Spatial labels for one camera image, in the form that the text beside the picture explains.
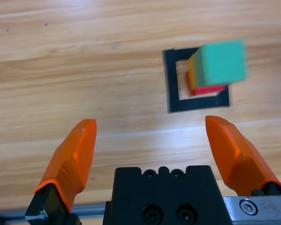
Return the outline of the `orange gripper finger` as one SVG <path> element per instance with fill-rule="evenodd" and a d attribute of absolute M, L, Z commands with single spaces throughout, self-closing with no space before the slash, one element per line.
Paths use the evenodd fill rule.
<path fill-rule="evenodd" d="M 281 182 L 234 124 L 218 116 L 207 116 L 205 122 L 214 160 L 227 187 L 238 196 L 255 190 L 281 195 Z"/>
<path fill-rule="evenodd" d="M 25 213 L 31 225 L 80 225 L 72 212 L 85 189 L 96 143 L 96 120 L 79 122 L 55 150 Z"/>

